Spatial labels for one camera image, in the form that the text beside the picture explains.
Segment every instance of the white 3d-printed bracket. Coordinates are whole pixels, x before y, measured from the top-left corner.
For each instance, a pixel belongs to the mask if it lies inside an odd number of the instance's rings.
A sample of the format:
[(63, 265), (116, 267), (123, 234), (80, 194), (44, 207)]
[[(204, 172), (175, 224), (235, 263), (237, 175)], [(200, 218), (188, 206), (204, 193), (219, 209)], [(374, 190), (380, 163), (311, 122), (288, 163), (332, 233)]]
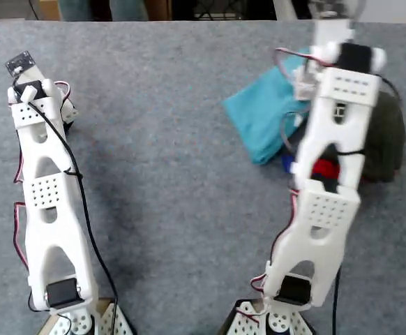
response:
[(309, 179), (299, 193), (298, 212), (290, 228), (279, 236), (272, 263), (266, 264), (264, 296), (275, 297), (286, 275), (299, 263), (311, 261), (311, 306), (321, 306), (343, 261), (345, 239), (360, 204), (353, 188), (324, 190), (320, 181)]
[[(65, 140), (59, 111), (61, 94), (51, 80), (43, 80), (42, 88), (47, 98), (33, 100), (32, 103), (45, 114)], [(73, 166), (70, 156), (43, 118), (26, 103), (16, 103), (12, 87), (10, 90), (12, 92), (8, 91), (8, 98), (23, 155), (23, 189), (27, 211), (25, 247), (29, 266), (28, 283), (34, 306), (38, 310), (48, 308), (45, 296), (47, 284), (75, 277), (78, 294), (84, 301), (66, 308), (51, 308), (50, 313), (63, 313), (84, 306), (93, 311), (98, 301), (98, 288), (87, 239), (74, 208), (74, 202), (79, 200), (77, 180), (76, 176), (64, 173)], [(45, 130), (45, 137), (40, 136), (43, 132), (41, 129)], [(41, 176), (41, 167), (46, 158), (54, 163), (58, 173)], [(53, 261), (52, 250), (55, 248), (60, 248), (66, 254), (74, 266), (74, 274), (48, 278), (47, 270)]]

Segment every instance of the gray carpet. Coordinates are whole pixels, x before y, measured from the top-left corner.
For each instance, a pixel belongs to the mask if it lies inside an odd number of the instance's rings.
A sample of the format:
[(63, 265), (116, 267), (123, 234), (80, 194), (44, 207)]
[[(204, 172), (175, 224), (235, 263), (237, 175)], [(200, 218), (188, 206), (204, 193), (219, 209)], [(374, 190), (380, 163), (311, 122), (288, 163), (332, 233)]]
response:
[[(290, 214), (278, 161), (248, 160), (220, 106), (271, 66), (271, 48), (309, 44), (308, 22), (0, 24), (0, 334), (34, 334), (12, 244), (18, 143), (3, 64), (30, 50), (68, 80), (83, 111), (68, 138), (85, 176), (92, 225), (121, 305), (140, 334), (215, 334), (234, 301), (255, 297)], [(358, 41), (388, 52), (405, 100), (406, 25), (364, 24)], [(338, 307), (340, 335), (406, 334), (406, 154), (392, 184), (361, 189)], [(93, 259), (102, 295), (109, 285)], [(331, 297), (306, 313), (330, 334)]]

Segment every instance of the ventilation hole pattern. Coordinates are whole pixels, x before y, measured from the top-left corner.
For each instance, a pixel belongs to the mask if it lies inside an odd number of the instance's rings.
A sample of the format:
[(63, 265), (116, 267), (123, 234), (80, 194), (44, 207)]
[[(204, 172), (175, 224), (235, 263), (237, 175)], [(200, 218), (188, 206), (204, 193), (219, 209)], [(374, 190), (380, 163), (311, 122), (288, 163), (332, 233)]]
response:
[(280, 313), (272, 313), (269, 315), (269, 326), (275, 332), (285, 332), (290, 327), (290, 316)]
[[(239, 307), (245, 313), (252, 313), (254, 309), (249, 302), (244, 302)], [(259, 325), (246, 316), (237, 313), (227, 335), (259, 335)]]
[(312, 332), (299, 313), (293, 313), (291, 318), (294, 335), (311, 335)]
[(59, 176), (50, 175), (34, 179), (31, 182), (34, 207), (40, 209), (55, 207), (61, 199), (58, 183)]
[(348, 213), (348, 206), (344, 200), (321, 195), (314, 195), (310, 200), (307, 219), (311, 225), (334, 228), (343, 222)]
[[(110, 304), (100, 320), (100, 334), (111, 335), (110, 332), (112, 330), (112, 313), (113, 304)], [(126, 319), (124, 318), (123, 314), (121, 314), (121, 310), (119, 309), (119, 307), (116, 308), (114, 333), (118, 335), (133, 335), (130, 327), (128, 326), (128, 323), (126, 322)]]

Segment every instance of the red wire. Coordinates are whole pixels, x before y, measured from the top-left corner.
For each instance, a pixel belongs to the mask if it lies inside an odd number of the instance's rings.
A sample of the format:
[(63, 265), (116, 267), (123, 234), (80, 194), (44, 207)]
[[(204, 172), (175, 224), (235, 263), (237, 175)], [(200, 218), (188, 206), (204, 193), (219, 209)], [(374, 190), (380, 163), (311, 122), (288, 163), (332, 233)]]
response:
[(23, 182), (23, 181), (20, 179), (20, 175), (21, 175), (21, 173), (22, 173), (22, 168), (23, 168), (23, 153), (22, 153), (22, 148), (20, 148), (19, 167), (18, 167), (17, 172), (15, 173), (15, 176), (14, 176), (14, 184), (22, 183), (22, 182)]
[(20, 228), (20, 221), (19, 221), (19, 207), (25, 207), (24, 202), (14, 202), (14, 235), (13, 235), (13, 243), (15, 252), (19, 256), (20, 260), (22, 261), (24, 267), (29, 270), (28, 261), (25, 258), (22, 249), (18, 243), (18, 235), (19, 235), (19, 228)]
[(276, 242), (278, 241), (278, 238), (279, 238), (280, 236), (282, 236), (282, 234), (283, 234), (288, 228), (290, 228), (290, 226), (292, 225), (292, 222), (293, 222), (293, 219), (294, 219), (294, 214), (295, 214), (295, 211), (296, 211), (296, 197), (297, 197), (297, 195), (295, 195), (295, 194), (293, 194), (293, 193), (290, 194), (290, 201), (292, 202), (292, 213), (291, 213), (291, 215), (290, 215), (290, 219), (288, 220), (287, 226), (286, 226), (283, 230), (281, 230), (281, 231), (279, 232), (279, 234), (276, 235), (276, 237), (275, 237), (275, 239), (274, 239), (274, 241), (273, 241), (273, 244), (271, 245), (270, 263), (273, 262), (274, 246), (276, 245)]
[(258, 277), (254, 277), (253, 279), (251, 279), (251, 281), (250, 281), (251, 287), (256, 291), (263, 293), (264, 289), (262, 287), (257, 287), (256, 285), (253, 285), (253, 284), (258, 281), (262, 281), (265, 277), (266, 277), (266, 274), (262, 274)]
[(241, 314), (241, 315), (243, 315), (244, 317), (250, 319), (251, 321), (256, 322), (257, 324), (259, 324), (259, 321), (257, 321), (256, 319), (254, 319), (254, 317), (253, 317), (252, 314), (245, 313), (244, 311), (242, 311), (242, 310), (240, 310), (240, 309), (236, 309), (236, 312), (237, 312), (238, 314)]
[(319, 59), (317, 57), (312, 56), (311, 54), (302, 54), (300, 52), (295, 52), (295, 51), (291, 51), (285, 47), (277, 47), (274, 50), (273, 53), (273, 60), (274, 60), (274, 64), (279, 68), (279, 71), (292, 83), (293, 79), (292, 77), (288, 74), (287, 70), (285, 69), (285, 67), (282, 64), (282, 61), (279, 57), (280, 53), (285, 53), (285, 54), (292, 54), (294, 56), (299, 56), (299, 57), (303, 57), (305, 59), (309, 59), (311, 61), (316, 61), (318, 64), (320, 64), (321, 66), (324, 67), (329, 67), (329, 66), (333, 66), (333, 64), (327, 63), (325, 61), (323, 61), (322, 59)]

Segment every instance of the teal cloth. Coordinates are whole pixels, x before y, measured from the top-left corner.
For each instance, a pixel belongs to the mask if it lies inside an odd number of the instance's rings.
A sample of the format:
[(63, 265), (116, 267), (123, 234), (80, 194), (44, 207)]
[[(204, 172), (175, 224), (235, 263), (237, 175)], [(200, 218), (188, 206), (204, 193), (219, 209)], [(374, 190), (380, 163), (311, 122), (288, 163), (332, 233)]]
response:
[[(290, 56), (283, 65), (288, 73), (303, 64), (303, 58)], [(280, 136), (282, 117), (298, 111), (308, 102), (296, 101), (293, 87), (277, 67), (265, 72), (250, 86), (229, 97), (223, 105), (236, 127), (254, 164), (265, 164), (283, 145)], [(296, 130), (293, 118), (285, 124), (285, 134)]]

